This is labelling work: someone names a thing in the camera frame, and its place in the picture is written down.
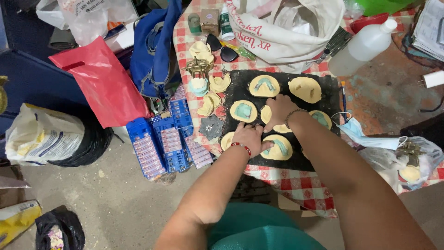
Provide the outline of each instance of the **blue bag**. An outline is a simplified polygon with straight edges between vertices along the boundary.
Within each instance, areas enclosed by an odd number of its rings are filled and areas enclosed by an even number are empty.
[[[139,92],[150,97],[151,109],[163,111],[162,102],[155,108],[154,103],[171,97],[173,87],[181,81],[179,65],[174,50],[173,29],[182,14],[181,0],[170,0],[168,8],[154,9],[140,16],[134,22],[134,51],[130,71]]]

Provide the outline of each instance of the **tablecloth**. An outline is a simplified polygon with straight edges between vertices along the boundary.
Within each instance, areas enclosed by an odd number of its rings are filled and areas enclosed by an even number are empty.
[[[202,36],[193,36],[188,28],[186,18],[190,13],[200,14],[200,11],[205,8],[222,9],[223,0],[193,0],[185,12],[180,17],[176,26],[174,27],[173,43],[177,53],[177,59],[179,67],[186,67],[186,63],[193,58],[188,52],[190,46],[201,40],[205,42],[206,38]],[[393,19],[398,22],[397,32],[403,32],[408,30],[408,26],[412,21],[412,17],[415,14],[414,9],[407,11],[399,11],[392,15]],[[349,25],[353,20],[345,18],[341,26],[352,33]],[[230,41],[231,44],[239,46],[236,40]],[[235,69],[257,69],[267,72],[280,72],[279,68],[272,65],[259,65],[254,60],[249,60],[245,57],[239,57],[233,62],[226,63],[220,58],[220,51],[213,52],[215,55],[214,67],[210,71],[210,75],[214,77],[222,76],[222,69],[228,71]],[[326,76],[330,72],[328,70],[328,60],[314,64],[304,73],[310,73],[317,76]],[[197,109],[202,106],[203,98],[196,97],[188,88],[188,82],[191,80],[191,75],[181,69],[182,81],[186,90],[186,98],[188,100],[188,106],[193,119],[194,136],[196,141],[202,144],[205,148],[211,151],[215,155],[220,155],[222,150],[217,142],[217,139],[208,141],[206,137],[198,132],[200,128],[200,119],[203,117],[197,114]],[[222,100],[224,100],[223,93],[218,94]],[[225,111],[223,107],[219,107],[214,112],[221,120],[225,119]],[[443,163],[434,171],[433,175],[424,184],[432,185],[444,180],[444,168]],[[313,211],[322,217],[337,217],[336,210],[334,208],[333,197],[329,190],[322,184],[319,177],[315,172],[306,172],[298,170],[278,169],[265,166],[248,165],[245,174],[253,176],[257,179],[263,180],[269,183],[273,189],[287,197],[288,199],[296,202],[297,204]]]

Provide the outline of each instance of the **red plastic bag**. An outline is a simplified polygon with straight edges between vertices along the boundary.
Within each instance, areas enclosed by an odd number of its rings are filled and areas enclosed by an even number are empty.
[[[49,59],[74,76],[102,127],[121,127],[151,116],[147,103],[101,36]]]

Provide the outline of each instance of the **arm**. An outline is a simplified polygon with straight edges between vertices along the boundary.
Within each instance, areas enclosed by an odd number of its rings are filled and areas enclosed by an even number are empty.
[[[233,142],[246,145],[251,157],[273,146],[261,142],[263,127],[239,123]],[[161,232],[155,250],[206,249],[205,229],[222,217],[250,156],[239,145],[229,147],[185,193],[177,210]]]
[[[298,108],[283,95],[267,105],[272,117],[265,131]],[[392,188],[347,143],[306,112],[293,113],[288,124],[333,195],[346,249],[436,249]]]

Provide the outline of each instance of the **notebook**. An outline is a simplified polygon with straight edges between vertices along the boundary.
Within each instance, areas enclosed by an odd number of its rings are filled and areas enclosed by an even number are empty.
[[[438,43],[440,21],[444,17],[444,3],[428,0],[413,31],[413,46],[444,61],[444,45]]]

